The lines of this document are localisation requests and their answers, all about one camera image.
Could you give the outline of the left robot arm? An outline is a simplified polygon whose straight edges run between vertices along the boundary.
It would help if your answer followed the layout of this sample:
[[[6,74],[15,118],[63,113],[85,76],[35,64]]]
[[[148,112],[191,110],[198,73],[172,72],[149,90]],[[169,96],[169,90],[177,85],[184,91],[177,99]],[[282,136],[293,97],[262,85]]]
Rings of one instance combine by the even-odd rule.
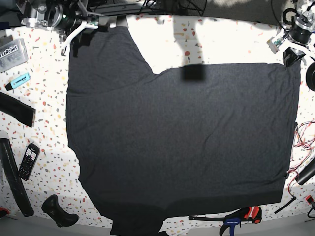
[[[267,44],[271,51],[283,54],[283,63],[291,67],[304,56],[315,58],[315,2],[294,0],[294,7],[283,12],[276,36]]]

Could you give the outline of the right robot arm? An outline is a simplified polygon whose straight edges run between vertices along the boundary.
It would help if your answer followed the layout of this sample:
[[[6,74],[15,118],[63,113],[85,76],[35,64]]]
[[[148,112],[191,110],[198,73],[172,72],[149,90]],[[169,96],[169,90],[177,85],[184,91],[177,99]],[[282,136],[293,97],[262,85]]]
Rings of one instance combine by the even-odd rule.
[[[59,34],[61,55],[69,54],[72,40],[85,29],[96,30],[110,17],[88,10],[87,0],[17,0],[21,23],[28,28]]]

